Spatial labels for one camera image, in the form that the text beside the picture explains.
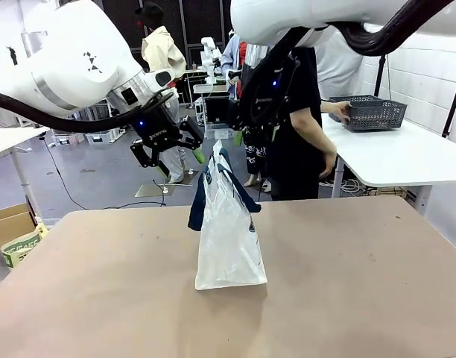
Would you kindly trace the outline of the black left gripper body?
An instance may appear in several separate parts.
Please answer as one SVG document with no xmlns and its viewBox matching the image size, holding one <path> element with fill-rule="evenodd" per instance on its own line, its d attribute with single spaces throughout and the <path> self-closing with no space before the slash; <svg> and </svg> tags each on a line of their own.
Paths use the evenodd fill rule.
<svg viewBox="0 0 456 358">
<path fill-rule="evenodd" d="M 173 148 L 183 137 L 165 105 L 142 113 L 132 127 L 145 146 L 159 153 Z"/>
</svg>

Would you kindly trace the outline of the person's right hand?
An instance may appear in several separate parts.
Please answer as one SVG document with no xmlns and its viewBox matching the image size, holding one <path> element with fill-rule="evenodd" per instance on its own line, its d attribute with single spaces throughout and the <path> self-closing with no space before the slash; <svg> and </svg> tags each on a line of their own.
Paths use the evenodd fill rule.
<svg viewBox="0 0 456 358">
<path fill-rule="evenodd" d="M 336 166 L 337 152 L 326 152 L 323 154 L 323 159 L 325 163 L 325 169 L 320 173 L 320 179 L 327 178 L 331 174 L 332 170 Z"/>
</svg>

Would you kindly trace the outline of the person's left hand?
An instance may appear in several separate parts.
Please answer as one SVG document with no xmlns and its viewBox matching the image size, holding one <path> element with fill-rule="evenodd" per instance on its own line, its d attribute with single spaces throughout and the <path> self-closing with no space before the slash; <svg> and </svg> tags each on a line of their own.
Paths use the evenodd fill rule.
<svg viewBox="0 0 456 358">
<path fill-rule="evenodd" d="M 343 124 L 347 124 L 350 120 L 349 111 L 350 111 L 350 102 L 349 101 L 339 101 L 332 103 L 333 109 L 332 113 L 337 116 Z"/>
</svg>

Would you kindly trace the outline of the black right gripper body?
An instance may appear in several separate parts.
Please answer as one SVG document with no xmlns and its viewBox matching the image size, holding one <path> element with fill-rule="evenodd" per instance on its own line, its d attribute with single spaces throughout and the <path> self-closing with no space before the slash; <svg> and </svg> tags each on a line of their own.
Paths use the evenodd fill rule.
<svg viewBox="0 0 456 358">
<path fill-rule="evenodd" d="M 268 46 L 247 47 L 241 67 L 241 90 L 237 104 L 237 129 L 279 124 L 299 61 L 292 50 L 270 53 Z"/>
</svg>

